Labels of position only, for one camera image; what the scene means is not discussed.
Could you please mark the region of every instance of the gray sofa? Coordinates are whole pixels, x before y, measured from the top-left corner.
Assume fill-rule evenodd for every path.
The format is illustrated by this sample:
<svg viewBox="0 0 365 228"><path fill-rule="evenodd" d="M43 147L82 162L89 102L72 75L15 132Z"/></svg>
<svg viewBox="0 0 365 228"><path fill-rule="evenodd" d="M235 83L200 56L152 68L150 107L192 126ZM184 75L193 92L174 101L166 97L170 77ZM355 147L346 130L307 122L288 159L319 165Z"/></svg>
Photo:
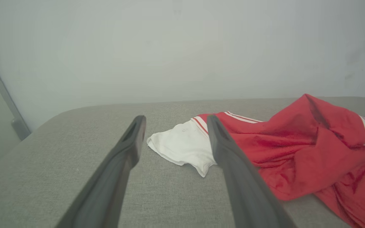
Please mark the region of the gray sofa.
<svg viewBox="0 0 365 228"><path fill-rule="evenodd" d="M365 117L365 98L322 97ZM147 117L145 140L202 113L231 111L269 120L295 98L118 104L53 117L0 160L0 227L53 227L136 115ZM298 227L348 227L312 195L284 202ZM120 227L233 227L220 167L202 178L143 145L132 170Z"/></svg>

